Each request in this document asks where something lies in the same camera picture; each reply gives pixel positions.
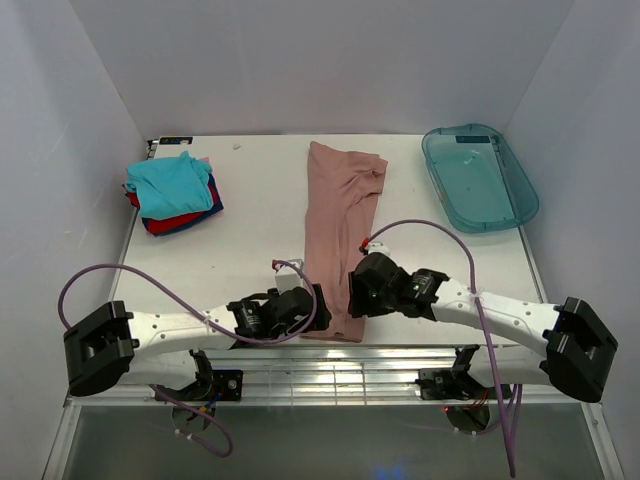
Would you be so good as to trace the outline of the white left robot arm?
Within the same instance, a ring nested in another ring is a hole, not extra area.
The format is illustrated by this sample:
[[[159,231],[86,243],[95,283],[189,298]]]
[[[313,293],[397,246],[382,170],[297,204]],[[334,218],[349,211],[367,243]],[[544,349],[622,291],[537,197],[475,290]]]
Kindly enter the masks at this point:
[[[88,397],[117,385],[154,385],[157,399],[240,400],[242,372],[214,368],[208,351],[283,343],[324,331],[331,320],[321,286],[304,276],[300,261],[272,266],[275,287],[220,307],[197,310],[155,281],[183,312],[133,312],[121,301],[109,301],[76,324],[65,321],[69,394]]]

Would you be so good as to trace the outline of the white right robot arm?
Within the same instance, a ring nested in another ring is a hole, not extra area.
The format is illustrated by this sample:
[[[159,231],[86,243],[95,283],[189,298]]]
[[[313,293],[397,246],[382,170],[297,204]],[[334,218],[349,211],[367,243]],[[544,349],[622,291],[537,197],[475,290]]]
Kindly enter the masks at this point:
[[[584,300],[548,304],[474,294],[442,272],[408,273],[381,252],[366,254],[350,272],[349,292],[352,316],[399,313],[487,329],[508,340],[506,347],[461,346],[451,367],[422,370],[416,382],[425,399],[494,398],[497,388],[510,396],[516,385],[542,385],[598,403],[618,349],[614,335]]]

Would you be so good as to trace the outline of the dusty pink t shirt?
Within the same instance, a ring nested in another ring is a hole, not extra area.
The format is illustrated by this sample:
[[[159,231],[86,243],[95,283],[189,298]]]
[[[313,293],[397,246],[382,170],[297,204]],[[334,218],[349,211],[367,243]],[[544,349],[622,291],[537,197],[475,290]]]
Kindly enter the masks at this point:
[[[309,339],[363,340],[365,319],[348,313],[349,273],[361,260],[362,241],[371,234],[387,165],[377,154],[310,143],[305,273],[321,285],[331,320],[326,330],[308,333]]]

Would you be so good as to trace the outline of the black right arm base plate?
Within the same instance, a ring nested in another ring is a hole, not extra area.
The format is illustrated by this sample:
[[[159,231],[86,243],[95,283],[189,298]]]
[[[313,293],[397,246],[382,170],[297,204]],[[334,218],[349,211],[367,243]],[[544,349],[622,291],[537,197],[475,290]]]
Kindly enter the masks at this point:
[[[449,368],[423,368],[418,371],[415,383],[423,400],[496,400],[496,388],[491,383],[484,386],[470,374],[468,365]]]

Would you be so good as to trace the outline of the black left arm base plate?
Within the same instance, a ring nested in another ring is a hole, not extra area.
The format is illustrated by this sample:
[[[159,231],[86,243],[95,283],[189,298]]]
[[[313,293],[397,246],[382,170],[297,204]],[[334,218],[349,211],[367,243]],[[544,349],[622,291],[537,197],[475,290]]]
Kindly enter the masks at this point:
[[[206,377],[202,400],[236,402],[242,399],[244,372],[214,370]]]

